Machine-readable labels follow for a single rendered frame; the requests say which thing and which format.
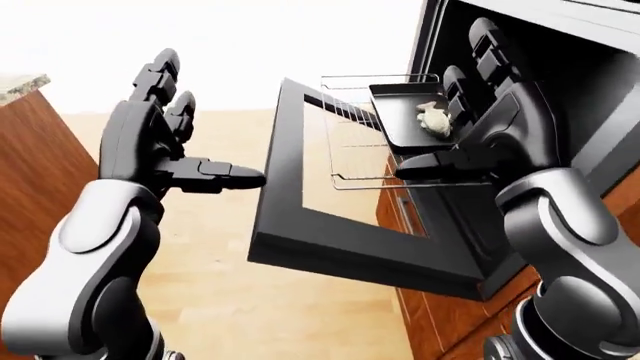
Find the black baking tray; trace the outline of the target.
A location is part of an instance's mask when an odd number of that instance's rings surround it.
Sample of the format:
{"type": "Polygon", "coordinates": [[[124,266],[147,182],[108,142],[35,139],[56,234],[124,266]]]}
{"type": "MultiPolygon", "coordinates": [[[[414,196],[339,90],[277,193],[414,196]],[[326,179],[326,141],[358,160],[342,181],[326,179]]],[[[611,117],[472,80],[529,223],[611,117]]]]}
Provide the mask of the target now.
{"type": "Polygon", "coordinates": [[[456,145],[455,135],[440,140],[428,134],[416,118],[420,104],[437,101],[448,105],[440,83],[372,84],[369,91],[380,127],[395,155],[422,155],[456,145]]]}

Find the black oven door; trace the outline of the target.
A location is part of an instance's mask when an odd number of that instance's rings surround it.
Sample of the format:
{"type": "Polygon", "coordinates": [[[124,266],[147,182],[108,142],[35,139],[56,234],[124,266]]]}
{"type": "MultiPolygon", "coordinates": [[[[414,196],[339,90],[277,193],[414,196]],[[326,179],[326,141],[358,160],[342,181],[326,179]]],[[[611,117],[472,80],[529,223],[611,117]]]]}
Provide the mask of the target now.
{"type": "Polygon", "coordinates": [[[281,83],[247,259],[379,284],[370,272],[382,189],[334,187],[319,129],[320,95],[294,80],[281,83]]]}

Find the pale grey fish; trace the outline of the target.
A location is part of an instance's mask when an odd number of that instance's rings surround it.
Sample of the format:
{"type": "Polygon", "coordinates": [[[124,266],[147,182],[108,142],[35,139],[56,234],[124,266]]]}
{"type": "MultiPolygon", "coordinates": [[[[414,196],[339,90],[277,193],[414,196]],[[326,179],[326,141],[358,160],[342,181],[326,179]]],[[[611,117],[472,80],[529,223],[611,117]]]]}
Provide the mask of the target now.
{"type": "Polygon", "coordinates": [[[416,120],[421,128],[425,129],[434,137],[446,139],[450,137],[452,132],[452,120],[450,119],[448,109],[436,101],[430,101],[425,104],[419,104],[416,107],[416,120]]]}

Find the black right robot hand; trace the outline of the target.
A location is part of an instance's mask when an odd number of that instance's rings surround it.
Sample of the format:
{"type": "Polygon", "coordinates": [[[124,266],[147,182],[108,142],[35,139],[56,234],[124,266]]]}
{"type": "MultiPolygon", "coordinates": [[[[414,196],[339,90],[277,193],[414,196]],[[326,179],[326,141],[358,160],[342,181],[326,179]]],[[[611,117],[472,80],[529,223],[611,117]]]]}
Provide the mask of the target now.
{"type": "Polygon", "coordinates": [[[568,131],[522,52],[491,20],[480,17],[469,43],[481,80],[451,65],[443,74],[452,125],[461,135],[449,150],[402,161],[405,181],[491,182],[504,188],[531,173],[569,163],[568,131]]]}

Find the granite island countertop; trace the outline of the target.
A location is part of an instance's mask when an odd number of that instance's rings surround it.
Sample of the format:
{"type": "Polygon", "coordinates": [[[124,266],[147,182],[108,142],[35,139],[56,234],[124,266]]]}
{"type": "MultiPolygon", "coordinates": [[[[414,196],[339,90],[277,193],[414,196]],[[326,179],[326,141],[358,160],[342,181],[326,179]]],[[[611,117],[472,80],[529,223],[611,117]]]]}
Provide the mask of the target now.
{"type": "Polygon", "coordinates": [[[0,107],[11,104],[50,82],[47,74],[0,74],[0,107]]]}

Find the wooden island cabinet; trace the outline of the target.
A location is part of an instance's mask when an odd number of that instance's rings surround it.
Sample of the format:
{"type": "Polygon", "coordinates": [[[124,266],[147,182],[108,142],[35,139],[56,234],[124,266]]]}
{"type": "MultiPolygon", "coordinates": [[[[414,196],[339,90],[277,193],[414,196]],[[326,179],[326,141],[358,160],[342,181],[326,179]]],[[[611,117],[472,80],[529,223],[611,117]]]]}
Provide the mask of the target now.
{"type": "Polygon", "coordinates": [[[97,165],[41,92],[0,107],[0,307],[97,165]]]}

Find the black oven body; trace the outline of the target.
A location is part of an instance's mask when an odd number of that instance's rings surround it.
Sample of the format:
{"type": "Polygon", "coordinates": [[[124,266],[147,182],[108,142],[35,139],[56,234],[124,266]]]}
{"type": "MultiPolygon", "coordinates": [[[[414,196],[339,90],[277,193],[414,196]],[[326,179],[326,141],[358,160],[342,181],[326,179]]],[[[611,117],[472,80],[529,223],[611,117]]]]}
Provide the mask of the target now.
{"type": "Polygon", "coordinates": [[[479,17],[518,45],[534,77],[562,107],[574,167],[603,194],[633,179],[640,171],[640,58],[553,29],[538,15],[498,11],[485,1],[423,0],[410,71],[443,74],[456,65],[479,82],[468,40],[479,17]]]}

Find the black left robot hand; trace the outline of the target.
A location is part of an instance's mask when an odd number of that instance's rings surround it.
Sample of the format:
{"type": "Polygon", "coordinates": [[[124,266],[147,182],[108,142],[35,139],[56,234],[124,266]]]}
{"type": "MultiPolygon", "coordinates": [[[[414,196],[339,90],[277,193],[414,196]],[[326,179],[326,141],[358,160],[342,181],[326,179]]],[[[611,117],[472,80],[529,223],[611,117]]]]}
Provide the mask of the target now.
{"type": "Polygon", "coordinates": [[[179,70],[170,48],[143,66],[132,95],[117,104],[103,131],[99,177],[135,182],[159,198],[170,188],[218,194],[263,187],[266,176],[259,170],[185,155],[196,100],[189,91],[176,94],[179,70]]]}

